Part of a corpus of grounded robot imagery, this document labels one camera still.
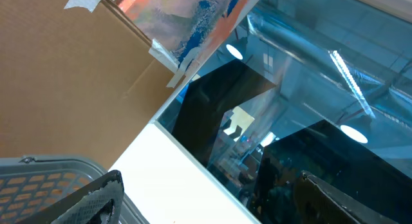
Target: gray plastic basket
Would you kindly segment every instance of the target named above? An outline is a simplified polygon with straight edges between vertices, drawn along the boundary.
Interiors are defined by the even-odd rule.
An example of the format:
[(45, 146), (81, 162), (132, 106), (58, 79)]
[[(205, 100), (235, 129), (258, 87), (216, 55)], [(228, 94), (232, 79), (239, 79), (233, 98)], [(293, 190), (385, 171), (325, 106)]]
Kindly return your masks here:
[[(78, 156), (0, 158), (0, 223), (15, 223), (106, 174)], [(148, 223), (124, 194), (119, 222)]]

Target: cardboard panel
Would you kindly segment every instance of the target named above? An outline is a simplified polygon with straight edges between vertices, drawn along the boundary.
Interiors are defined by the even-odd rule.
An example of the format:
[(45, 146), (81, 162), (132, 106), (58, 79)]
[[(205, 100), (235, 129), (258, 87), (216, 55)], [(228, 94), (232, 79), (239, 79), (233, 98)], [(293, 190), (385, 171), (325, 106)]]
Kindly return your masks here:
[(0, 156), (80, 154), (110, 167), (173, 89), (113, 2), (0, 1)]

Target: tape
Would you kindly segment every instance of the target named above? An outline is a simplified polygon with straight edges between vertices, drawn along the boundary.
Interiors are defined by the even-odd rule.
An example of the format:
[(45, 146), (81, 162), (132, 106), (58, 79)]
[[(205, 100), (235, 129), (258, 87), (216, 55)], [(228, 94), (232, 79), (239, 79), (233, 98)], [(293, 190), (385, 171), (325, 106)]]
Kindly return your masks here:
[(149, 53), (173, 73), (177, 73), (179, 66), (178, 59), (167, 51), (156, 39), (152, 40), (152, 47)]
[(189, 66), (189, 64), (192, 62), (192, 60), (198, 55), (200, 48), (195, 47), (191, 49), (186, 57), (183, 59), (182, 63), (180, 64), (180, 67), (176, 74), (174, 74), (173, 78), (170, 80), (170, 82), (166, 85), (168, 88), (174, 88), (180, 81), (180, 79), (185, 75), (186, 69)]
[(69, 0), (64, 9), (81, 7), (93, 12), (101, 0)]

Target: brown cardboard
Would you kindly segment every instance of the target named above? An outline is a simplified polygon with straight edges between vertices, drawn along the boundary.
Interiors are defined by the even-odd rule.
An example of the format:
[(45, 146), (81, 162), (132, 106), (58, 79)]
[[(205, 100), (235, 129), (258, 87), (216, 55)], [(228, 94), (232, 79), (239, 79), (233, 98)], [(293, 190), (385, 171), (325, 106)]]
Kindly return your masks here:
[(0, 0), (0, 157), (111, 167), (173, 92), (173, 73), (111, 0)]

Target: glass panel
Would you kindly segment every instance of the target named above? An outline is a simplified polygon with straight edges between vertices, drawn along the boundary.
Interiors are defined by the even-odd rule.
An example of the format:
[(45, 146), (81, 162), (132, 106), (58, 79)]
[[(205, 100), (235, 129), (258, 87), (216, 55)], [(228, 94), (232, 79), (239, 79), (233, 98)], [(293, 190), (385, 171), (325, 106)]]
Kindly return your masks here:
[(356, 0), (260, 0), (158, 121), (262, 223), (412, 223), (411, 37)]

